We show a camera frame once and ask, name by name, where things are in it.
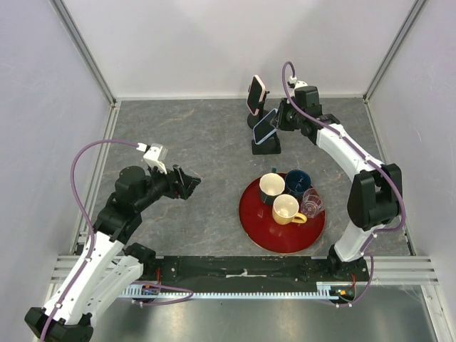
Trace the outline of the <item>pink cased phone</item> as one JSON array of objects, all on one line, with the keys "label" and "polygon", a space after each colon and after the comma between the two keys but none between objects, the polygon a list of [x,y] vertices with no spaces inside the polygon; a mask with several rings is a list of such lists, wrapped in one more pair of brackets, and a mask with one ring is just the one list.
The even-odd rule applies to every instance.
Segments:
[{"label": "pink cased phone", "polygon": [[254,75],[247,96],[247,107],[252,115],[259,113],[259,104],[264,101],[266,86],[258,75]]}]

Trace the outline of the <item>clear glass cup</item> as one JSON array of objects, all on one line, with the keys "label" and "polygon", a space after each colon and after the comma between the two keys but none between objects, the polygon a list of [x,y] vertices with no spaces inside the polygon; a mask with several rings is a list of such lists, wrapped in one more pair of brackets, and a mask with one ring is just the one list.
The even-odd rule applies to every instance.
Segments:
[{"label": "clear glass cup", "polygon": [[313,188],[305,191],[301,202],[301,213],[307,218],[314,218],[323,211],[323,200]]}]

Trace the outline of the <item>black rectangular block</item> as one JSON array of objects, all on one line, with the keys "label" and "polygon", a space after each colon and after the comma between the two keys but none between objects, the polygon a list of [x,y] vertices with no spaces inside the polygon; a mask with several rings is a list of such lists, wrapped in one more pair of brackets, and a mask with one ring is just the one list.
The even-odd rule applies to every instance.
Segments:
[{"label": "black rectangular block", "polygon": [[277,134],[273,134],[259,145],[251,140],[251,147],[253,155],[278,155],[281,153],[280,139]]}]

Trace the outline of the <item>dark blue cup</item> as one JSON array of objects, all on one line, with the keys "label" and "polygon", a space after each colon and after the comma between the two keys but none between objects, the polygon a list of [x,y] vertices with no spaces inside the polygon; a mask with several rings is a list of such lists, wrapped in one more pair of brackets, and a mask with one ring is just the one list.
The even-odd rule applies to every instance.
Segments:
[{"label": "dark blue cup", "polygon": [[301,201],[304,193],[311,187],[310,176],[302,170],[292,170],[284,178],[285,190],[288,195]]}]

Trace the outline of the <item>aluminium frame rail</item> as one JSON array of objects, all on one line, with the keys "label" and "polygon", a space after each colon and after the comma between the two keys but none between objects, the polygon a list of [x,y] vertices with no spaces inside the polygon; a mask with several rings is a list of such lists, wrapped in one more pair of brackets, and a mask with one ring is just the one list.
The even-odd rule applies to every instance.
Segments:
[{"label": "aluminium frame rail", "polygon": [[76,22],[71,16],[71,13],[65,4],[65,1],[50,0],[49,2],[54,8],[55,12],[57,13],[63,26],[67,30],[68,35],[70,36],[72,42],[78,50],[90,74],[92,75],[98,87],[100,88],[103,96],[111,106],[114,106],[116,104],[116,98],[113,95],[113,92],[110,89],[106,79],[101,73],[101,70],[98,67],[98,64],[96,63],[93,54],[90,52],[90,49],[87,43],[85,42],[85,39],[83,38],[80,30],[78,29]]}]

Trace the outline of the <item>green mug white inside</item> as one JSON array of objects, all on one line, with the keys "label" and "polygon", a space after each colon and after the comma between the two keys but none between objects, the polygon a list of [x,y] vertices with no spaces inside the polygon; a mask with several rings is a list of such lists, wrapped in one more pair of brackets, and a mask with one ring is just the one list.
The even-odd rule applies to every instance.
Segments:
[{"label": "green mug white inside", "polygon": [[263,175],[259,180],[260,200],[264,204],[272,205],[284,190],[284,178],[277,173],[276,168],[272,168],[271,172]]}]

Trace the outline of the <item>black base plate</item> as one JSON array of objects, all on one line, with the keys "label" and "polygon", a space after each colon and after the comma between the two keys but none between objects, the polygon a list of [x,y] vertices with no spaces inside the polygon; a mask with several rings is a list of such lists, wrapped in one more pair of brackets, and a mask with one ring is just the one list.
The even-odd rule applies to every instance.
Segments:
[{"label": "black base plate", "polygon": [[367,281],[366,261],[337,264],[311,256],[164,256],[149,261],[140,277],[202,292],[313,291],[318,282]]}]

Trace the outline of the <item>yellow mug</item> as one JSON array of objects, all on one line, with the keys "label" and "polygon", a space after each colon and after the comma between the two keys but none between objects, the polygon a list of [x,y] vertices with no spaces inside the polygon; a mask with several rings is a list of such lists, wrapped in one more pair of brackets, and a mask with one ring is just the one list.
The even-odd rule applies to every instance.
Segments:
[{"label": "yellow mug", "polygon": [[272,205],[272,217],[277,224],[291,223],[305,224],[306,215],[300,213],[300,206],[296,198],[291,195],[279,195]]}]

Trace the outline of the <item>black phone stand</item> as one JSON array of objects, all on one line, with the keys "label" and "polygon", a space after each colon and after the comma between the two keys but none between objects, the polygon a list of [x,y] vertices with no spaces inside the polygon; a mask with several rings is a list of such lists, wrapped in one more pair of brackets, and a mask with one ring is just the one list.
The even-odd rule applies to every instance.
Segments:
[{"label": "black phone stand", "polygon": [[250,112],[247,116],[247,124],[250,128],[253,128],[262,118],[264,114],[264,105],[266,102],[266,97],[269,94],[269,91],[266,90],[266,95],[264,101],[259,104],[259,113],[257,115],[252,115]]}]

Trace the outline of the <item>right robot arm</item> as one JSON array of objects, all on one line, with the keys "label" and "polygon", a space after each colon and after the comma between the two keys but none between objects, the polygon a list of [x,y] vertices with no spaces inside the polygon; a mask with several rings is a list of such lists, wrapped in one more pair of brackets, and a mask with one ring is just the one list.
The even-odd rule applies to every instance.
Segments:
[{"label": "right robot arm", "polygon": [[285,97],[273,124],[279,130],[300,130],[314,145],[327,152],[351,181],[347,212],[349,223],[334,244],[335,257],[326,262],[334,280],[352,272],[352,261],[360,259],[379,232],[390,232],[388,224],[400,218],[405,224],[402,172],[396,164],[385,164],[367,153],[332,114],[322,113],[318,90],[303,81],[284,84]]}]

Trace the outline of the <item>blue cased phone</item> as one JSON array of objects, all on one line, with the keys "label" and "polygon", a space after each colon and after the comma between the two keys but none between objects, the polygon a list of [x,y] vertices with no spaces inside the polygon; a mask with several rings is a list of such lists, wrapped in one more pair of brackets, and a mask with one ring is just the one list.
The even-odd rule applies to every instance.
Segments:
[{"label": "blue cased phone", "polygon": [[257,145],[262,144],[277,131],[277,128],[274,128],[269,124],[270,119],[271,110],[254,126],[252,131],[254,141]]}]

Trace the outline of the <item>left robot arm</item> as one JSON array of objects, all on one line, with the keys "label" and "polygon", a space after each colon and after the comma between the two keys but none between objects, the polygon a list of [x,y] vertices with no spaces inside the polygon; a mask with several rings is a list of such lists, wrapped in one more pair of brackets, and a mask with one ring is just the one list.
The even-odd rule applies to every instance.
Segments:
[{"label": "left robot arm", "polygon": [[101,316],[134,281],[154,277],[155,252],[128,244],[142,223],[141,213],[161,197],[188,199],[201,180],[175,165],[126,167],[99,212],[83,252],[58,291],[24,321],[41,341],[89,341]]}]

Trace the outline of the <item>red round tray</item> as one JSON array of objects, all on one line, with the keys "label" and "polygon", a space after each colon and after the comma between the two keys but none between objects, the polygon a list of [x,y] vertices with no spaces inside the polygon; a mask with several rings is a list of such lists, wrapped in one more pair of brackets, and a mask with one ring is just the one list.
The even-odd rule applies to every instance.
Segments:
[{"label": "red round tray", "polygon": [[277,224],[272,206],[260,199],[260,179],[253,180],[239,200],[239,221],[247,236],[259,247],[280,254],[300,252],[313,245],[321,236],[326,212],[308,219],[304,224]]}]

